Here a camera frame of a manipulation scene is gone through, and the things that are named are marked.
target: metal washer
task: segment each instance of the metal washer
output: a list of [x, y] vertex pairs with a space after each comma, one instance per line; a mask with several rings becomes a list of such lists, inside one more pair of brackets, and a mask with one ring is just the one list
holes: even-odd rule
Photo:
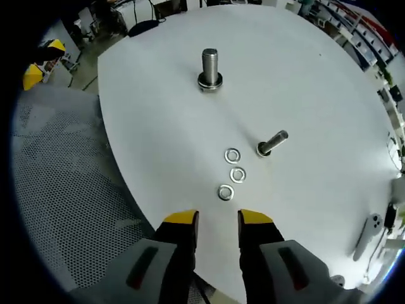
[[[225, 196], [225, 195], [223, 194], [223, 191], [224, 191], [224, 190], [229, 190], [229, 191], [230, 191], [230, 194]], [[219, 188], [218, 188], [218, 197], [219, 197], [221, 200], [223, 200], [223, 201], [230, 201], [232, 198], [234, 198], [234, 195], [235, 195], [235, 191], [234, 191], [234, 189], [233, 189], [232, 186], [225, 185], [225, 184], [219, 186]]]
[[206, 82], [204, 72], [198, 76], [198, 85], [204, 92], [215, 91], [222, 86], [222, 83], [222, 75], [220, 72], [218, 72], [218, 80], [215, 84], [209, 84]]
[[[238, 172], [242, 174], [240, 179], [235, 178], [235, 173], [238, 173]], [[246, 179], [246, 171], [243, 168], [235, 167], [235, 168], [231, 169], [229, 176], [230, 176], [230, 179], [231, 179], [232, 182], [235, 182], [237, 184], [241, 184]]]
[[[235, 160], [231, 160], [229, 158], [229, 154], [230, 153], [235, 153], [236, 154], [236, 159]], [[227, 163], [231, 163], [232, 165], [235, 165], [236, 163], [238, 163], [240, 161], [240, 152], [238, 149], [235, 148], [229, 148], [225, 151], [225, 160], [227, 161]]]

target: gray floor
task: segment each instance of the gray floor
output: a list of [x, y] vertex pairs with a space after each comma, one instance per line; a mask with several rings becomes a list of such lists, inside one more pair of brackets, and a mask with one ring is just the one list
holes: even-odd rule
[[[79, 65], [77, 69], [72, 72], [73, 80], [71, 88], [80, 89], [94, 94], [99, 93], [99, 86], [97, 81], [97, 59], [98, 56], [103, 54], [109, 47], [117, 43], [123, 36], [100, 37], [94, 42], [87, 45], [82, 51], [78, 60]], [[215, 291], [214, 295], [209, 299], [211, 304], [238, 304], [229, 297], [225, 296], [220, 291]]]

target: threaded shaft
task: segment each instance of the threaded shaft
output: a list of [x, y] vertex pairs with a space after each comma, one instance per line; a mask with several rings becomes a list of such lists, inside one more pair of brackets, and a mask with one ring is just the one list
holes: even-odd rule
[[202, 51], [202, 72], [208, 84], [215, 84], [218, 80], [218, 51], [205, 49]]
[[289, 138], [289, 134], [287, 133], [287, 131], [281, 130], [279, 133], [274, 135], [268, 142], [264, 143], [260, 147], [260, 153], [262, 153], [263, 155], [269, 153], [272, 149], [276, 148], [287, 138]]

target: black cable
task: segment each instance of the black cable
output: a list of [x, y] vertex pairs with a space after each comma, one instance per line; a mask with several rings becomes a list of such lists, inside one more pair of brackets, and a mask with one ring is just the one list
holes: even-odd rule
[[201, 282], [200, 277], [195, 272], [193, 273], [193, 276], [194, 276], [194, 282], [195, 282], [197, 289], [200, 292], [200, 295], [201, 295], [202, 299], [204, 300], [205, 304], [211, 304], [207, 295], [204, 292], [203, 287], [200, 285], [200, 282]]
[[[148, 1], [149, 1], [149, 4], [151, 5], [151, 9], [152, 9], [152, 20], [153, 20], [153, 11], [154, 11], [154, 10], [158, 11], [159, 14], [162, 15], [162, 13], [160, 12], [160, 10], [159, 10], [157, 7], [154, 6], [154, 4], [152, 3], [152, 1], [151, 1], [151, 0], [148, 0]], [[166, 17], [163, 17], [162, 19], [159, 19], [159, 23], [163, 23], [163, 22], [165, 22], [165, 21], [166, 21]]]
[[132, 0], [132, 2], [134, 3], [135, 25], [137, 25], [138, 24], [138, 18], [137, 18], [137, 10], [135, 9], [135, 0]]
[[98, 78], [98, 76], [95, 76], [92, 80], [90, 80], [90, 82], [88, 84], [86, 84], [83, 88], [82, 91], [86, 90], [86, 88], [89, 87], [89, 85], [91, 85], [93, 83], [93, 81], [95, 81]]
[[154, 6], [153, 6], [153, 3], [152, 3], [152, 1], [151, 0], [148, 0], [149, 1], [149, 4], [151, 5], [151, 9], [152, 9], [152, 20], [153, 20], [153, 11], [154, 11]]
[[387, 230], [387, 228], [385, 228], [385, 227], [384, 227], [384, 230], [382, 231], [382, 234], [381, 234], [380, 240], [378, 241], [377, 246], [375, 247], [375, 249], [374, 249], [373, 253], [371, 254], [370, 259], [368, 260], [368, 265], [367, 265], [367, 269], [366, 269], [367, 274], [368, 274], [368, 271], [370, 270], [370, 264], [371, 264], [371, 260], [373, 259], [375, 252], [377, 251], [378, 247], [380, 246], [381, 241], [382, 241], [382, 238], [384, 237], [384, 235], [385, 235], [385, 231], [386, 231], [386, 230]]

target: cable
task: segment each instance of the cable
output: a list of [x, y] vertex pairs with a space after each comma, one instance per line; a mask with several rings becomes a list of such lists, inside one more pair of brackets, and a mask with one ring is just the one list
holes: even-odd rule
[[373, 253], [371, 254], [371, 257], [370, 257], [370, 259], [368, 260], [368, 266], [367, 266], [367, 269], [366, 269], [367, 277], [368, 277], [368, 271], [370, 270], [371, 260], [373, 259], [374, 254], [375, 254], [375, 252], [377, 251], [378, 247], [380, 247], [381, 241], [382, 241], [382, 239], [383, 239], [383, 237], [384, 237], [384, 235], [385, 235], [385, 231], [386, 231], [386, 230], [387, 230], [387, 228], [384, 227], [384, 230], [382, 231], [380, 240], [378, 241], [377, 246], [375, 246], [375, 249], [374, 249]]
[[89, 87], [89, 85], [91, 85], [93, 83], [93, 81], [95, 81], [98, 78], [98, 76], [95, 76], [92, 80], [90, 80], [90, 82], [88, 84], [86, 84], [83, 88], [82, 91], [86, 90], [86, 88]]
[[135, 25], [137, 25], [138, 24], [138, 18], [137, 18], [137, 10], [135, 9], [135, 0], [132, 0], [132, 2], [134, 3]]
[[[149, 1], [149, 4], [151, 5], [151, 9], [152, 9], [152, 20], [153, 20], [153, 11], [154, 10], [158, 11], [159, 14], [162, 15], [160, 10], [157, 7], [155, 7], [155, 5], [152, 3], [152, 1], [151, 0], [148, 0], [148, 1]], [[159, 19], [159, 23], [163, 23], [165, 21], [166, 21], [166, 17], [163, 17], [162, 19]]]
[[388, 154], [389, 154], [389, 156], [390, 156], [390, 159], [391, 159], [392, 163], [394, 164], [395, 168], [396, 168], [398, 171], [400, 171], [400, 172], [402, 173], [402, 169], [398, 168], [398, 166], [397, 166], [397, 164], [395, 163], [394, 159], [391, 157], [391, 154], [390, 154], [390, 147], [389, 147], [389, 144], [388, 144], [388, 143], [386, 144], [386, 147], [387, 147], [387, 151], [388, 151]]
[[151, 0], [148, 0], [149, 1], [149, 4], [151, 5], [151, 9], [152, 9], [152, 20], [153, 20], [153, 11], [154, 11], [154, 6], [153, 6], [153, 3], [152, 3], [152, 1]]
[[202, 299], [204, 300], [205, 304], [211, 304], [211, 302], [208, 300], [207, 295], [204, 292], [203, 287], [200, 285], [200, 282], [201, 282], [200, 277], [195, 272], [193, 272], [193, 276], [194, 276], [194, 282], [195, 282], [197, 289], [200, 292], [200, 295], [201, 295]]

